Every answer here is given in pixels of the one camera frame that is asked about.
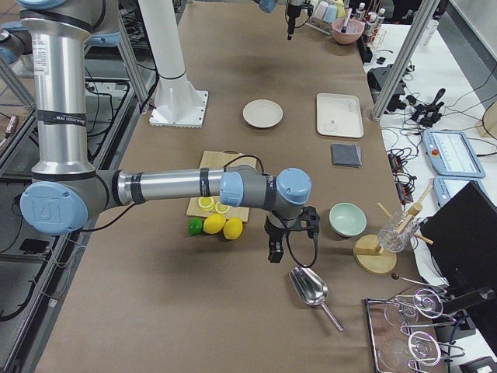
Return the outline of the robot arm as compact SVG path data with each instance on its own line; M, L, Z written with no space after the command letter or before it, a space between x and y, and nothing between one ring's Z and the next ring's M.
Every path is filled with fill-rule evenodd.
M277 1L274 0L257 0L256 4L264 13L271 13L276 7ZM305 0L289 0L285 4L285 21L287 24L287 40L292 40L294 31L297 28L296 21L303 10L306 10L308 17L313 13L313 5Z
M289 168L272 176L251 166L156 173L102 171L89 161L84 46L119 33L115 1L22 1L20 21L32 40L39 162L20 198L28 224L48 235L82 230L100 213L149 200L219 197L232 207L266 211L269 261L290 249L291 232L318 236L308 205L311 179Z

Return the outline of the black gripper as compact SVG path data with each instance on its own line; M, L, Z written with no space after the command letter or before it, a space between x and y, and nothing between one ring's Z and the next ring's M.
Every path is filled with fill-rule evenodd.
M296 27L296 20L301 15L302 2L288 2L286 5L287 15L287 40L292 40Z
M264 229L269 236L269 254L268 261L271 263L279 263L284 254L283 241L287 246L289 244L290 228L295 224L295 219L284 219L278 214L270 212L266 216Z

